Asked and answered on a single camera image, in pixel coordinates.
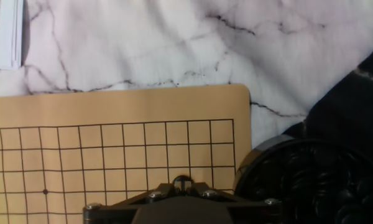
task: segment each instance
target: white paper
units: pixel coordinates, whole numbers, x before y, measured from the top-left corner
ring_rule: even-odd
[[[0,0],[0,69],[21,66],[23,0]]]

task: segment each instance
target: white marble surface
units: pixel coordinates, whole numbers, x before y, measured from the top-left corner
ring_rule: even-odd
[[[373,51],[373,0],[27,0],[24,20],[0,96],[243,83],[253,146]]]

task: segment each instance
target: black cloth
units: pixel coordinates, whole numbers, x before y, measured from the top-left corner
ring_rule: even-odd
[[[373,161],[373,53],[285,133],[336,142]]]

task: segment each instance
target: bolt head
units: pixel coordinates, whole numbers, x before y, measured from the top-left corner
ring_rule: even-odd
[[[205,190],[201,196],[202,197],[207,197],[207,198],[210,198],[210,197],[214,197],[217,195],[217,192],[215,190]]]
[[[102,205],[100,203],[90,203],[86,206],[87,210],[97,209],[101,207]]]
[[[268,198],[264,202],[267,203],[268,205],[273,205],[273,204],[279,203],[279,200],[274,199],[274,198]]]
[[[160,191],[154,191],[149,194],[150,198],[160,198],[163,197],[163,193]]]

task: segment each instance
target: wooden go board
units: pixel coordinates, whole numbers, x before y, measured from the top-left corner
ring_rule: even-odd
[[[250,136],[240,85],[0,98],[0,223],[82,223],[182,174],[231,192]]]

